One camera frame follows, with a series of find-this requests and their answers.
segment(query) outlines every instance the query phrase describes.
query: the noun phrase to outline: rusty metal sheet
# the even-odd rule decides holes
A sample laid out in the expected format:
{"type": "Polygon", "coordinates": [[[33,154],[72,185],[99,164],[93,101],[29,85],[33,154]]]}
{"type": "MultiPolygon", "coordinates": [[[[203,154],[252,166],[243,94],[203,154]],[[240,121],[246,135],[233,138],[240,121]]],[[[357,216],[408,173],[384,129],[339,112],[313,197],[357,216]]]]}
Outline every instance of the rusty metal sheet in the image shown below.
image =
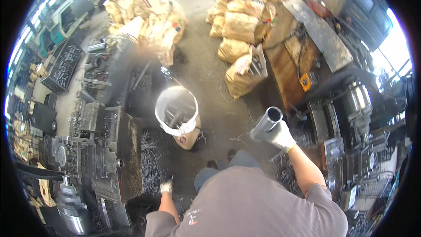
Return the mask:
{"type": "Polygon", "coordinates": [[[308,35],[323,54],[332,72],[352,62],[354,59],[342,40],[329,24],[316,15],[303,0],[288,0],[284,6],[302,22],[308,35]]]}

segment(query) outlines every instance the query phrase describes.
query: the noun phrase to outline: black shoe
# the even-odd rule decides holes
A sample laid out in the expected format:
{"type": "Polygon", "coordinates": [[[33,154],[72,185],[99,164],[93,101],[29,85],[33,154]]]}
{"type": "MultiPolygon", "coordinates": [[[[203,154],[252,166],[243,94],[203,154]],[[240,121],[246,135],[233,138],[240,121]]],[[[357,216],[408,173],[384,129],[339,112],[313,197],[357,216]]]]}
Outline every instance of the black shoe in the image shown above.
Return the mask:
{"type": "Polygon", "coordinates": [[[235,149],[228,150],[228,153],[227,153],[228,161],[231,161],[234,158],[236,153],[237,153],[237,150],[235,149]]]}
{"type": "Polygon", "coordinates": [[[214,160],[209,160],[207,167],[218,169],[218,165],[216,164],[214,160]]]}

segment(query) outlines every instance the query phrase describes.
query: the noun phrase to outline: white glove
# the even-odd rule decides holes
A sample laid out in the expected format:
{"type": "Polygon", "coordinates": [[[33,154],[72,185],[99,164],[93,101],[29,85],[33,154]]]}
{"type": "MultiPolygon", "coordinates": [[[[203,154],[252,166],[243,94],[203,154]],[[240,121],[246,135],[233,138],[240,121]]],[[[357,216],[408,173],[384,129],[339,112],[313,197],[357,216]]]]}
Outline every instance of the white glove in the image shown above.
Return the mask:
{"type": "Polygon", "coordinates": [[[168,192],[170,195],[173,194],[173,181],[163,181],[161,182],[161,193],[162,192],[168,192]]]}
{"type": "Polygon", "coordinates": [[[288,153],[297,144],[292,138],[287,123],[284,120],[281,120],[271,132],[261,134],[259,139],[271,143],[277,148],[284,150],[285,153],[288,153]]]}

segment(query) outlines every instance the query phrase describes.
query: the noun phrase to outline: white bucket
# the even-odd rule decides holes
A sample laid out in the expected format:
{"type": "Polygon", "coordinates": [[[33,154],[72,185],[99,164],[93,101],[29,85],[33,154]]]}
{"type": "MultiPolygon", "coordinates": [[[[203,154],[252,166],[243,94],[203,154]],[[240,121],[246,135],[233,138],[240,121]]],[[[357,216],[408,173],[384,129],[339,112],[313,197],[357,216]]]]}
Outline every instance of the white bucket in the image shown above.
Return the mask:
{"type": "Polygon", "coordinates": [[[192,132],[196,128],[196,120],[197,116],[199,115],[199,107],[197,106],[197,100],[194,95],[182,86],[171,86],[161,92],[157,99],[157,103],[155,105],[155,116],[158,119],[158,122],[162,129],[168,134],[174,136],[181,136],[187,133],[192,132]],[[167,109],[168,105],[171,105],[175,101],[182,101],[182,97],[191,95],[194,99],[194,106],[195,112],[192,118],[190,118],[187,123],[182,123],[179,129],[173,129],[169,127],[165,121],[165,110],[167,109]]]}

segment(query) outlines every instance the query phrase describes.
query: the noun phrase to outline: shirt sleeve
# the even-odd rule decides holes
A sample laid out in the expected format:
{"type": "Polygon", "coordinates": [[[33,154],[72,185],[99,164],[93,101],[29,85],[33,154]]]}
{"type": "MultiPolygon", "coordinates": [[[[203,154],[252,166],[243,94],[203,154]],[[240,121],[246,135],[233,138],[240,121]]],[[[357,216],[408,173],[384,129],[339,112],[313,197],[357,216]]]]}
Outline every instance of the shirt sleeve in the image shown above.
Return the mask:
{"type": "Polygon", "coordinates": [[[153,211],[146,214],[145,237],[167,237],[177,226],[176,219],[166,211],[153,211]]]}
{"type": "Polygon", "coordinates": [[[308,202],[314,204],[314,221],[321,223],[321,227],[329,236],[346,236],[348,220],[341,208],[332,200],[332,194],[319,184],[310,187],[307,194],[308,202]]]}

